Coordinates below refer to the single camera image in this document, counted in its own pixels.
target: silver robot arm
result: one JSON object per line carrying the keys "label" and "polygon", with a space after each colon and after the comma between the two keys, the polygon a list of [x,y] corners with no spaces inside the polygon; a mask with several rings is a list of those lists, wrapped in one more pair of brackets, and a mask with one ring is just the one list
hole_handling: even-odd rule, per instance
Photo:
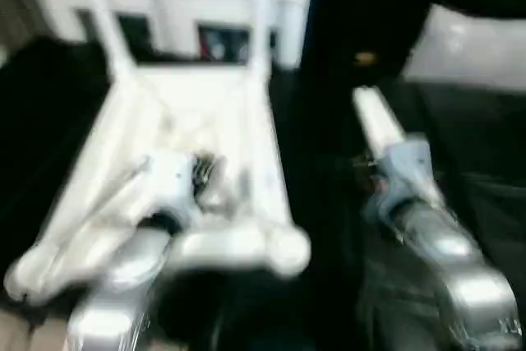
{"label": "silver robot arm", "polygon": [[[366,325],[373,325],[372,311],[391,315],[383,328],[389,342],[399,338],[406,313],[416,326],[429,324],[428,349],[519,349],[513,291],[446,206],[428,142],[405,135],[377,88],[357,88],[353,101],[383,185],[364,210]],[[393,347],[424,349],[415,341],[407,336]]]}

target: white tube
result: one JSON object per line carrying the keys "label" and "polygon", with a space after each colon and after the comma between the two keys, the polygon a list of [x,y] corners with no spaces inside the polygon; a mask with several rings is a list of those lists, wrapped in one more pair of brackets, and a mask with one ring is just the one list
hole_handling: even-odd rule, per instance
{"label": "white tube", "polygon": [[381,158],[388,145],[404,140],[404,130],[377,88],[355,89],[353,101],[374,159]]}
{"label": "white tube", "polygon": [[108,63],[115,76],[120,67],[132,70],[133,60],[117,20],[110,11],[108,0],[91,0],[95,24],[99,32],[102,45],[108,57]]}
{"label": "white tube", "polygon": [[251,33],[251,65],[270,65],[270,7],[272,0],[254,0],[254,27]]}

